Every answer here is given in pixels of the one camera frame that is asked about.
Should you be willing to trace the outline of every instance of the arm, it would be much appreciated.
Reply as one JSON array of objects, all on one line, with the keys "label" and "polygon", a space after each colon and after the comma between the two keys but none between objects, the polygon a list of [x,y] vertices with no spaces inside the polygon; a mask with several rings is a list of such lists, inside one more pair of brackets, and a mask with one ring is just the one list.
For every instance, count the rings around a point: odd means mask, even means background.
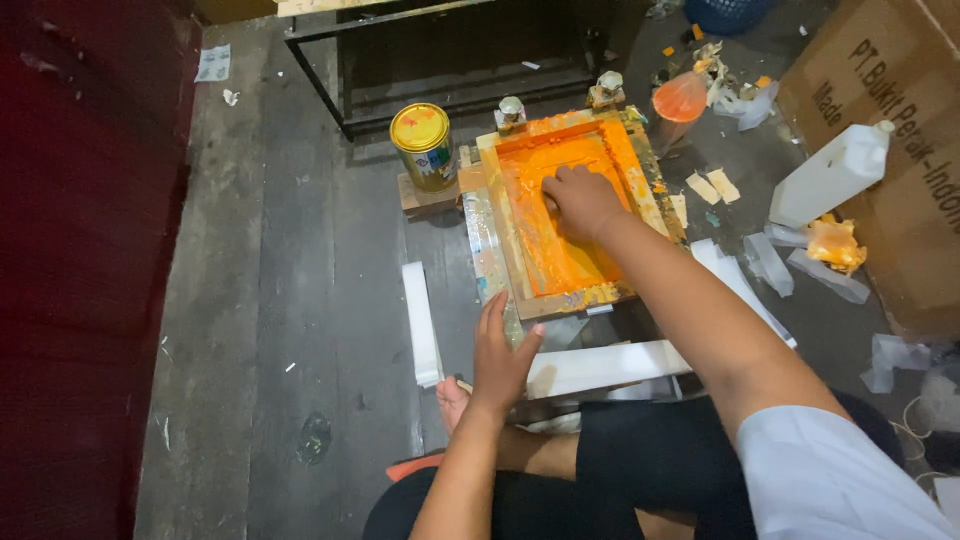
[{"label": "arm", "polygon": [[543,179],[567,234],[599,244],[700,376],[727,435],[751,414],[806,405],[850,417],[813,371],[723,282],[623,208],[610,181],[579,165]]},{"label": "arm", "polygon": [[480,314],[473,348],[473,395],[446,447],[412,539],[491,537],[497,442],[507,414],[523,395],[544,333],[543,325],[534,326],[512,353],[503,333],[507,300],[506,292],[499,292]]}]

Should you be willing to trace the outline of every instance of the foot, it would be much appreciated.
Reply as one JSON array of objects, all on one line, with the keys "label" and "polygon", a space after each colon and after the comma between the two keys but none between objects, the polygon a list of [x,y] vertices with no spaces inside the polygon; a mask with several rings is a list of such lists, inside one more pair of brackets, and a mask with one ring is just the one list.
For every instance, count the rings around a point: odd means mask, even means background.
[{"label": "foot", "polygon": [[457,384],[456,379],[447,377],[437,383],[437,402],[440,403],[440,415],[444,418],[448,436],[453,435],[469,401],[470,395]]}]

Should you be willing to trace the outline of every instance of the gold paint can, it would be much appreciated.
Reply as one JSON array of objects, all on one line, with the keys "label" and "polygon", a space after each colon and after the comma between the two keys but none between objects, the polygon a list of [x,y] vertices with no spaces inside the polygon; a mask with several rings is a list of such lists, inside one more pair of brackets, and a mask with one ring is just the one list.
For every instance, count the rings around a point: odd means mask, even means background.
[{"label": "gold paint can", "polygon": [[404,107],[390,123],[390,139],[417,189],[440,193],[456,182],[450,119],[443,109],[430,103]]}]

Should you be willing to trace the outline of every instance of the white sleeve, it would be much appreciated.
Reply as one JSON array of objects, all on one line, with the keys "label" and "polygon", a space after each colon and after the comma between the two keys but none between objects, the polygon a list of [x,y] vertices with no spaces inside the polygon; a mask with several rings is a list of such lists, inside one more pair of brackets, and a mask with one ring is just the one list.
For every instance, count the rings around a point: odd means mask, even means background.
[{"label": "white sleeve", "polygon": [[743,421],[736,447],[760,540],[958,537],[916,482],[832,412],[763,409]]}]

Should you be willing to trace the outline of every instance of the white plastic bottle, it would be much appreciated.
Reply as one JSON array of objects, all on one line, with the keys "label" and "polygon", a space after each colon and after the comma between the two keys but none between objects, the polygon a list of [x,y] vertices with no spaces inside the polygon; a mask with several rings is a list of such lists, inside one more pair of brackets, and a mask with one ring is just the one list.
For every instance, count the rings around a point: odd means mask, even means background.
[{"label": "white plastic bottle", "polygon": [[774,190],[770,221],[799,228],[883,178],[894,124],[854,124]]}]

